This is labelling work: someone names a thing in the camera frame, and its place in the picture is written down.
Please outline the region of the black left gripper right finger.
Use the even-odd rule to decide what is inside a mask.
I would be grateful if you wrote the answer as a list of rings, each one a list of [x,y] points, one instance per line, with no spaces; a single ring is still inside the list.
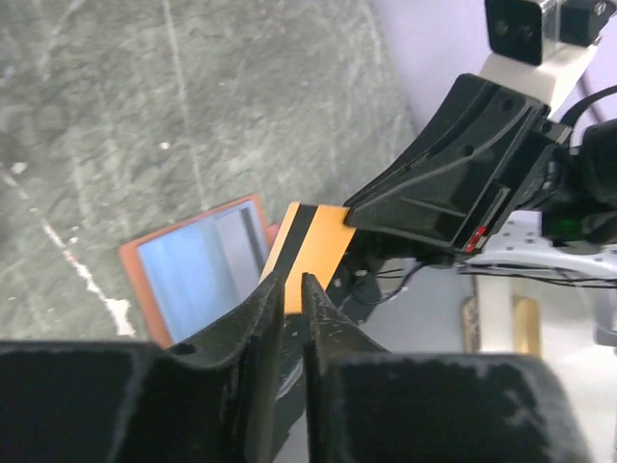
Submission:
[[[588,462],[567,395],[541,360],[387,351],[302,278],[313,462]]]

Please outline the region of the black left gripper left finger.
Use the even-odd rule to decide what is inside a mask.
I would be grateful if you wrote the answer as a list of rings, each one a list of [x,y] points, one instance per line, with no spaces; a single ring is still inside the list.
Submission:
[[[267,462],[271,458],[283,284],[193,337],[5,341],[5,462]]]

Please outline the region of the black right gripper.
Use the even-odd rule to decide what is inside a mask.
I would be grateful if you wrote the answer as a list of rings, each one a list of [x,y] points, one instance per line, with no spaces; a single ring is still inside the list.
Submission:
[[[549,157],[544,102],[473,74],[417,138],[347,202],[346,225],[469,251],[518,206],[553,246],[616,243],[616,120],[569,134]]]

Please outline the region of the pink leather card holder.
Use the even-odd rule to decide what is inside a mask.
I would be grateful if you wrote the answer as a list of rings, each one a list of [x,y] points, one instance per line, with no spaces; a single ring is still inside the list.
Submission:
[[[216,220],[249,209],[259,278],[270,252],[261,201],[248,195],[122,244],[119,257],[149,337],[164,348],[186,340],[241,302]]]

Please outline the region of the gold striped card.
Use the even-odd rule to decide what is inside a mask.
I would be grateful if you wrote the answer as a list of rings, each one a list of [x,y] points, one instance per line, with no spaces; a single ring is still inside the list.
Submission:
[[[284,313],[302,311],[301,282],[314,275],[322,287],[331,281],[356,229],[344,224],[348,209],[326,204],[289,205],[264,265],[262,278],[285,279]]]

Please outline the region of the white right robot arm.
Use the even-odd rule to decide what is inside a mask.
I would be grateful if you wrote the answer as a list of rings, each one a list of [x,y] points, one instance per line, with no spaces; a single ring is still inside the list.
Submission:
[[[573,130],[531,95],[459,76],[402,154],[348,200],[355,249],[465,274],[616,286],[616,123]]]

